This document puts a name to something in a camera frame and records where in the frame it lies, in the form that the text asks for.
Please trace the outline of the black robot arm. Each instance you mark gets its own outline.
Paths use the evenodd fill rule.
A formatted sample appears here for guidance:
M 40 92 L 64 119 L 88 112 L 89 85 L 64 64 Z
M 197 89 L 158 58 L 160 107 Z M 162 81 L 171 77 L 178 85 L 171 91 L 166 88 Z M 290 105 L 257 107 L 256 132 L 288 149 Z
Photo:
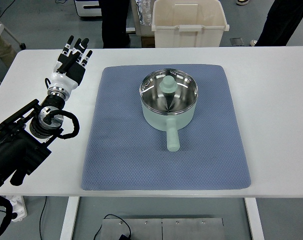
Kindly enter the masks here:
M 71 139 L 78 135 L 77 117 L 63 108 L 72 90 L 82 82 L 86 65 L 92 55 L 87 51 L 89 39 L 73 43 L 70 36 L 57 58 L 53 72 L 45 79 L 47 96 L 43 102 L 34 99 L 0 123 L 0 187 L 9 179 L 20 186 L 25 176 L 36 170 L 51 154 L 48 146 L 57 138 Z M 5 216 L 0 236 L 13 219 L 13 206 L 0 196 Z

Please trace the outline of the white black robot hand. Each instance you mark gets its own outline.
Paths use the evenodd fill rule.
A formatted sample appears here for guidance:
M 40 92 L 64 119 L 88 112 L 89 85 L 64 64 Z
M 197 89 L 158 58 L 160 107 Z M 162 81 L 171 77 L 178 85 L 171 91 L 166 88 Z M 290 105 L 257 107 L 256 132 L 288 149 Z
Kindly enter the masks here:
M 89 39 L 84 38 L 81 40 L 78 38 L 72 47 L 73 41 L 74 36 L 71 35 L 57 59 L 53 68 L 53 73 L 49 78 L 50 84 L 47 87 L 48 93 L 71 93 L 83 80 L 85 67 L 88 64 L 93 51 L 89 50 L 82 59 L 83 53 L 88 47 Z

